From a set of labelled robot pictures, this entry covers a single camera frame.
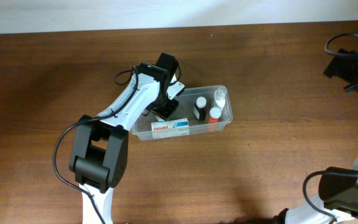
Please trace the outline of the white Panadol box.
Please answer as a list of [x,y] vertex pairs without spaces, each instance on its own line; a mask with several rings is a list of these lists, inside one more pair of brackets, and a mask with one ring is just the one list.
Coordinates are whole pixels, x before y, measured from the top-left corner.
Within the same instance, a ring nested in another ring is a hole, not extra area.
[[187,136],[190,133],[189,122],[186,118],[151,124],[153,139]]

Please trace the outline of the dark bottle white cap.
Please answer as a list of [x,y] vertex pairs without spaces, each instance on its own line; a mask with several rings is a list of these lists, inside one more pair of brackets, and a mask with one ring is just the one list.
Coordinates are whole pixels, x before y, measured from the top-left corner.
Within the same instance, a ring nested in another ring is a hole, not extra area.
[[206,98],[200,96],[194,103],[193,113],[197,120],[204,121],[206,116]]

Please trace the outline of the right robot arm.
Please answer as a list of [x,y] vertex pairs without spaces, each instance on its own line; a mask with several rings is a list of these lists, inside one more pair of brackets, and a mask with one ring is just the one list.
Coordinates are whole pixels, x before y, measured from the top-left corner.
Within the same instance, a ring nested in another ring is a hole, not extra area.
[[[346,92],[358,92],[358,53],[340,49],[324,51],[333,56],[324,75],[337,76],[347,82]],[[306,202],[296,208],[284,209],[271,223],[344,223],[358,219],[358,156],[351,169],[329,167],[309,174],[302,185]]]

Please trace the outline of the orange tube white cap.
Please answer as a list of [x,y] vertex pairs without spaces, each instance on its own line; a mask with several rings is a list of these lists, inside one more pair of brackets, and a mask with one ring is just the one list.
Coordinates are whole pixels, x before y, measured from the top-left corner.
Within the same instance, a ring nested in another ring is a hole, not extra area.
[[217,123],[221,117],[222,111],[218,107],[212,107],[209,111],[209,124]]

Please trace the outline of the small gold lid jar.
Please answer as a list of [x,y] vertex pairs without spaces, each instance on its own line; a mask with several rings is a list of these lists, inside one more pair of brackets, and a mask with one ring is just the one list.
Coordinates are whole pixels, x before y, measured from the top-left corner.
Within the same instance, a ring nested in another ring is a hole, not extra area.
[[160,116],[156,115],[155,117],[156,117],[158,122],[165,122],[165,120],[163,118],[161,118]]

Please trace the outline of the white spray bottle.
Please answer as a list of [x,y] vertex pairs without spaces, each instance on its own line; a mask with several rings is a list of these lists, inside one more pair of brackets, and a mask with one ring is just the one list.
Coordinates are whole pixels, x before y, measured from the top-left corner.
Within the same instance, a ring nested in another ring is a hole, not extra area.
[[224,86],[220,86],[214,92],[212,107],[217,107],[222,111],[226,104],[226,95],[227,88]]

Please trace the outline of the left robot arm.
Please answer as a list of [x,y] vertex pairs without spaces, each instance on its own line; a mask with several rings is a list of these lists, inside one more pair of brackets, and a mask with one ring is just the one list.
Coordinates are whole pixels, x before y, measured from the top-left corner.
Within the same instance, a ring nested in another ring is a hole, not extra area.
[[126,89],[96,117],[77,122],[69,169],[83,194],[83,223],[112,223],[112,192],[126,170],[129,131],[140,115],[167,120],[184,85],[175,77],[177,59],[162,53],[155,64],[131,68]]

